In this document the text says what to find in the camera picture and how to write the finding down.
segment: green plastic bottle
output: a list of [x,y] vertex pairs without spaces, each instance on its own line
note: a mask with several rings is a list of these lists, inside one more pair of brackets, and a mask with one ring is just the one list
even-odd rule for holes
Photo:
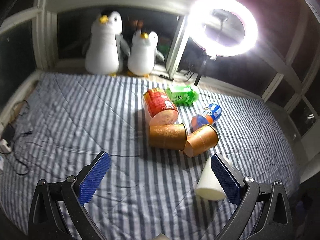
[[175,104],[192,104],[199,99],[199,89],[196,86],[171,86],[165,92]]

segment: white cup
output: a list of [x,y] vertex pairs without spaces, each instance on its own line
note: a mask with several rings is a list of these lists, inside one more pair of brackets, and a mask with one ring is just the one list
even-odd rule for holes
[[[232,166],[232,162],[224,157],[226,161]],[[226,197],[216,175],[211,169],[211,157],[207,159],[198,185],[195,190],[196,194],[207,200],[221,200]]]

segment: penguin beak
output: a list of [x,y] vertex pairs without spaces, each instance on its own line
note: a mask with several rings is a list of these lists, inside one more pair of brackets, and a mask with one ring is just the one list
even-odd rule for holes
[[141,38],[147,39],[148,38],[148,33],[141,33]]
[[102,16],[99,18],[99,22],[100,22],[101,24],[107,23],[107,22],[108,22],[108,16],[107,16],[107,15],[102,15]]

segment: blue gripper pad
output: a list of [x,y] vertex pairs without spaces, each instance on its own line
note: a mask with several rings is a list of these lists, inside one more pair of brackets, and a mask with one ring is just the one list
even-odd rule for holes
[[81,206],[90,202],[109,167],[110,157],[107,153],[104,153],[79,186],[78,200]]
[[215,154],[211,157],[211,169],[216,175],[229,201],[235,205],[239,205],[242,199],[241,187]]

